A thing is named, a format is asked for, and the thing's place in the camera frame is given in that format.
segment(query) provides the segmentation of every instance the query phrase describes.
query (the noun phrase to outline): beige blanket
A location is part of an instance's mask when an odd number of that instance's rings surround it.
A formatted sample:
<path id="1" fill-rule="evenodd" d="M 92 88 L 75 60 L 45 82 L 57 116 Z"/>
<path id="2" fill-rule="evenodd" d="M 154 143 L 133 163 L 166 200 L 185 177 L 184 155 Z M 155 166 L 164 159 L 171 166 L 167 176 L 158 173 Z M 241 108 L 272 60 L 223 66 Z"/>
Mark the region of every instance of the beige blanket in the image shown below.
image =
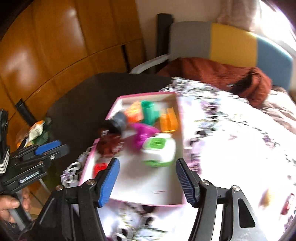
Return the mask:
<path id="1" fill-rule="evenodd" d="M 284 88 L 273 86 L 260 110 L 296 134 L 296 105 Z"/>

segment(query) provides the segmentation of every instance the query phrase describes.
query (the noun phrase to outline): wood panel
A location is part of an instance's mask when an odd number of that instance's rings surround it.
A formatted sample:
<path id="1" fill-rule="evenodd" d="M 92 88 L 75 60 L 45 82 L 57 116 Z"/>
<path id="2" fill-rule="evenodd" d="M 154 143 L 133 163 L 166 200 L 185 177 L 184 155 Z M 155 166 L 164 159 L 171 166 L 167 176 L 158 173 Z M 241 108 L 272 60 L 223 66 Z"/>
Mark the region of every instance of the wood panel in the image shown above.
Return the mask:
<path id="1" fill-rule="evenodd" d="M 4 109 L 8 111 L 8 118 L 10 119 L 13 114 L 15 113 L 15 108 L 11 103 L 5 89 L 3 86 L 2 81 L 0 80 L 0 109 Z"/>
<path id="2" fill-rule="evenodd" d="M 115 46 L 90 56 L 95 73 L 126 72 L 121 46 Z"/>
<path id="3" fill-rule="evenodd" d="M 118 44 L 110 0 L 76 0 L 76 6 L 89 54 Z"/>
<path id="4" fill-rule="evenodd" d="M 145 62 L 144 45 L 142 40 L 136 40 L 126 44 L 126 54 L 130 68 L 134 68 Z"/>
<path id="5" fill-rule="evenodd" d="M 87 56 L 74 0 L 32 4 L 37 38 L 52 75 Z"/>
<path id="6" fill-rule="evenodd" d="M 32 94 L 26 101 L 31 113 L 37 120 L 43 119 L 47 110 L 52 104 L 61 97 L 53 80 L 47 81 L 34 94 Z"/>
<path id="7" fill-rule="evenodd" d="M 20 114 L 16 112 L 8 122 L 7 144 L 10 146 L 11 152 L 17 149 L 16 136 L 21 129 L 29 130 L 29 126 Z"/>
<path id="8" fill-rule="evenodd" d="M 30 5 L 0 42 L 0 75 L 14 103 L 27 99 L 50 78 L 36 48 L 31 14 Z"/>
<path id="9" fill-rule="evenodd" d="M 94 74 L 95 72 L 91 66 L 90 59 L 87 57 L 63 70 L 53 78 L 53 81 L 59 92 L 64 95 Z"/>
<path id="10" fill-rule="evenodd" d="M 142 38 L 135 0 L 111 0 L 121 43 Z"/>

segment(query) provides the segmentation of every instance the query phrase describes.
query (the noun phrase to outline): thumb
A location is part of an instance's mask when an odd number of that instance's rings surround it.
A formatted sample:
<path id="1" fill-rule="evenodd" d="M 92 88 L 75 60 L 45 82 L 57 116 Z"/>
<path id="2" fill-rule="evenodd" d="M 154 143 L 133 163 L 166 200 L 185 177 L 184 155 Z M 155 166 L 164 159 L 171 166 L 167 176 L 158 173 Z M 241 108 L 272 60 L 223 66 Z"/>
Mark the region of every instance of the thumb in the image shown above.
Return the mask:
<path id="1" fill-rule="evenodd" d="M 20 205 L 20 202 L 8 195 L 0 195 L 0 212 L 5 209 L 14 209 Z"/>

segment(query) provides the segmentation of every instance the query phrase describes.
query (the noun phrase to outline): red-brown cloth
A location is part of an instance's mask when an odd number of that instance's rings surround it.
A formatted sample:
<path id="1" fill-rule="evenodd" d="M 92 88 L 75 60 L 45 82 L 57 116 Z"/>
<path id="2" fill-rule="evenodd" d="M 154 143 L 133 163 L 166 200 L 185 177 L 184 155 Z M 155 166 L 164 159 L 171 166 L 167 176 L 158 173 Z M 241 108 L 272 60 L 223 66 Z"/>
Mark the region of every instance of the red-brown cloth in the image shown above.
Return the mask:
<path id="1" fill-rule="evenodd" d="M 258 67 L 235 67 L 204 58 L 177 58 L 157 74 L 211 84 L 247 98 L 255 108 L 261 107 L 272 86 L 272 80 Z"/>

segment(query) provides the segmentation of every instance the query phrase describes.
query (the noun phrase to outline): magenta toy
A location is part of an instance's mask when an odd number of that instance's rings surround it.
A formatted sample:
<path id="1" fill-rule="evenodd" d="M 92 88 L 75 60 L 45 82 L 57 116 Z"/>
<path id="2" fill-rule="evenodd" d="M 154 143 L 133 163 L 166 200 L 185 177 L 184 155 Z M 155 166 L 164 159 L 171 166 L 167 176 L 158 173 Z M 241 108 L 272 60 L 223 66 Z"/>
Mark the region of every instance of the magenta toy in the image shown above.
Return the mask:
<path id="1" fill-rule="evenodd" d="M 143 123 L 134 123 L 131 126 L 137 131 L 134 139 L 134 144 L 135 148 L 138 150 L 142 148 L 143 143 L 147 138 L 152 137 L 156 133 L 160 133 L 159 129 Z"/>

